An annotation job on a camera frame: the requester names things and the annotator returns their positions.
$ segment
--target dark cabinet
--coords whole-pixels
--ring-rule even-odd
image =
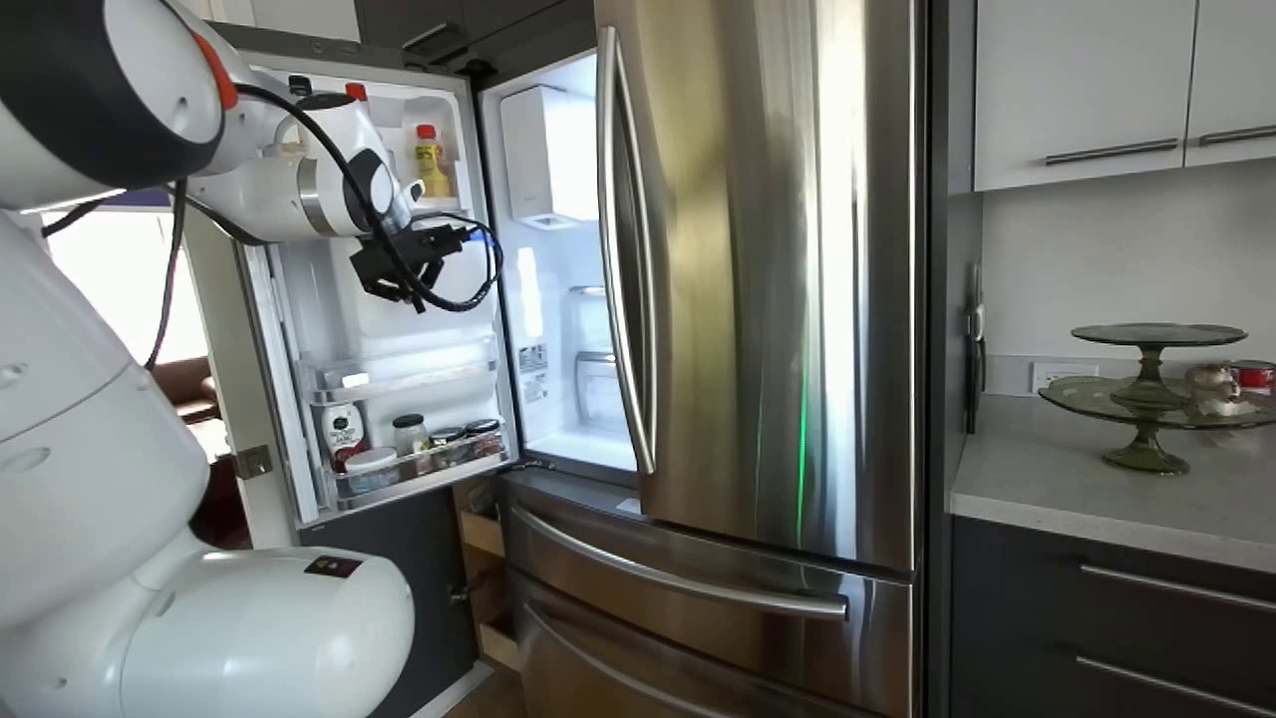
[[[952,718],[1276,712],[1276,577],[952,530]]]
[[[354,0],[364,45],[478,83],[594,49],[591,0]]]
[[[412,718],[434,694],[475,666],[470,604],[462,603],[466,571],[449,494],[376,507],[349,518],[305,527],[303,545],[348,545],[389,558],[412,581],[415,640],[404,678],[376,718]]]

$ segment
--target floor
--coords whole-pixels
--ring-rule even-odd
[[[478,662],[415,718],[523,718],[517,672]]]

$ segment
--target black cable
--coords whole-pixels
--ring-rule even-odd
[[[82,216],[93,216],[93,211],[102,208],[102,204],[107,204],[107,200],[74,204],[63,218],[41,226],[42,239],[54,233],[54,232],[63,232],[63,226],[70,226],[70,223],[79,223]]]
[[[475,223],[475,218],[462,218],[462,223],[470,223],[470,232],[478,232],[485,243],[485,279],[475,288],[470,299],[446,299],[446,295],[434,295],[434,288],[426,288],[426,301],[455,312],[455,316],[475,312],[491,295],[491,288],[503,279],[503,263],[507,263],[503,243],[491,233],[485,223]]]
[[[239,223],[231,223],[224,211],[209,211],[203,204],[196,204],[191,194],[184,194],[188,208],[196,208],[198,216],[207,216],[224,233],[231,233],[233,243],[245,247],[265,247],[263,239],[245,233]]]
[[[162,295],[158,295],[158,327],[150,340],[146,369],[158,361],[167,323],[172,323],[172,291],[176,291],[176,260],[184,252],[184,226],[188,226],[188,178],[176,178],[172,187],[172,232],[167,232],[167,268],[162,268]]]
[[[233,83],[233,87],[239,87],[241,95],[256,95],[256,101],[287,110],[291,120],[300,120],[300,122],[324,144],[324,152],[330,155],[330,164],[342,170],[348,191],[354,194],[358,216],[364,216],[372,239],[389,256],[389,268],[394,268],[400,284],[406,288],[412,307],[422,316],[422,312],[426,312],[426,295],[422,295],[422,288],[415,284],[415,273],[406,269],[404,256],[394,252],[381,218],[376,216],[366,191],[358,187],[358,178],[354,178],[348,155],[334,146],[334,139],[330,139],[303,107],[293,107],[287,95],[273,95],[273,90],[256,87],[256,83]]]

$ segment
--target freezer drawer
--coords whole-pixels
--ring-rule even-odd
[[[667,530],[623,494],[562,477],[510,483],[515,565],[796,694],[871,712],[911,711],[909,581]]]
[[[528,718],[606,712],[757,712],[757,718],[851,718],[740,671],[652,640],[539,581],[515,581],[523,623],[523,696]]]

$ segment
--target white cabinet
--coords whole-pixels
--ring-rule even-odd
[[[1192,23],[1197,0],[980,0],[972,183],[1180,167]]]
[[[1276,155],[1276,0],[1198,0],[1188,167]]]

